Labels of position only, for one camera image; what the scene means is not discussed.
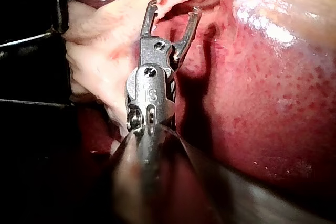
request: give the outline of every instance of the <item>moist tissue surface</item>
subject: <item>moist tissue surface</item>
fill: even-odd
[[[71,0],[65,34],[73,98],[98,100],[125,133],[124,84],[149,0]],[[334,0],[158,0],[154,35],[179,40],[203,16],[177,73],[182,136],[223,164],[315,195],[336,183]],[[118,144],[82,113],[88,151]]]

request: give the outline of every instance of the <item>metal screw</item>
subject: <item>metal screw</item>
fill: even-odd
[[[154,48],[155,48],[155,50],[157,50],[157,51],[162,51],[163,49],[165,49],[165,47],[166,47],[166,43],[163,42],[163,41],[161,41],[161,42],[157,42],[157,43],[155,43],[155,45],[154,45]]]
[[[156,69],[153,67],[148,67],[145,69],[145,71],[143,72],[145,74],[145,76],[147,78],[152,78],[154,76],[156,76]]]

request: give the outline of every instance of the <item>blood spot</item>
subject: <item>blood spot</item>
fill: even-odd
[[[319,79],[323,78],[323,69],[320,66],[315,68],[315,72],[318,74]]]
[[[238,123],[239,123],[241,120],[242,120],[241,118],[234,118],[234,119],[233,119],[233,123],[232,123],[233,128],[236,128],[237,125],[238,125]]]
[[[322,49],[319,46],[317,46],[317,47],[315,47],[315,52],[320,54],[320,53],[322,53]]]
[[[287,104],[286,105],[286,110],[291,110],[293,109],[293,104]]]
[[[308,105],[308,108],[310,108],[311,110],[316,109],[316,105],[315,105],[315,103],[314,103],[314,102],[310,103],[310,104]]]
[[[331,113],[331,114],[336,114],[336,109],[335,109],[335,108],[331,108],[331,109],[329,109],[328,111],[329,111],[329,113]]]
[[[323,102],[320,103],[320,106],[321,106],[321,108],[325,108],[327,106],[327,103],[323,101]]]
[[[265,74],[265,78],[267,78],[267,77],[269,77],[269,76],[271,76],[271,75],[272,75],[272,71],[269,70],[269,71],[267,72],[267,74]]]
[[[258,44],[257,44],[256,42],[253,42],[252,45],[253,45],[253,48],[254,48],[254,49],[258,49],[258,48],[259,48],[259,46],[258,46]]]
[[[291,94],[291,93],[284,94],[282,97],[283,97],[284,99],[286,99],[286,100],[289,100],[289,99],[292,98],[292,94]]]

